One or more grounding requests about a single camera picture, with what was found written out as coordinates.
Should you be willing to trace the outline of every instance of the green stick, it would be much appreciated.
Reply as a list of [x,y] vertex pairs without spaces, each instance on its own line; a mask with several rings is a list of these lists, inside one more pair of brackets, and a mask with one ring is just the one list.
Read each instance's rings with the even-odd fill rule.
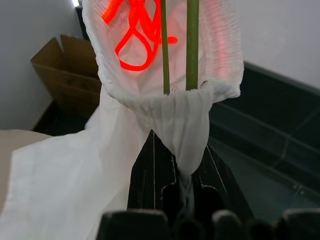
[[186,90],[198,88],[199,0],[187,0]]
[[161,0],[161,37],[163,58],[163,94],[170,94],[169,52],[167,34],[166,0]]

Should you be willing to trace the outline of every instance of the white cloth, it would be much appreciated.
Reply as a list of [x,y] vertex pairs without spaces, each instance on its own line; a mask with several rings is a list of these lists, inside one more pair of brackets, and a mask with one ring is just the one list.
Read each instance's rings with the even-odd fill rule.
[[[186,175],[200,164],[213,103],[239,96],[243,74],[240,36],[232,0],[200,1],[199,89],[184,91],[186,1],[168,0],[171,94],[163,96],[161,49],[143,72],[120,67],[115,45],[128,30],[129,0],[115,20],[101,18],[109,0],[84,0],[83,20],[99,66],[100,106],[87,129],[15,151],[0,240],[94,239],[103,210],[115,198],[126,209],[132,166],[151,129],[176,155]],[[149,11],[152,1],[146,0]],[[144,61],[135,38],[120,52]]]

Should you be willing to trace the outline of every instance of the white wall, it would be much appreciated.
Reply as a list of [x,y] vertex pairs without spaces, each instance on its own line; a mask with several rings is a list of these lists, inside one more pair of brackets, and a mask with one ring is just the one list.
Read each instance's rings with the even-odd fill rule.
[[320,0],[236,2],[244,59],[320,89]]
[[0,129],[30,130],[50,104],[30,59],[60,34],[82,36],[72,0],[1,0]]

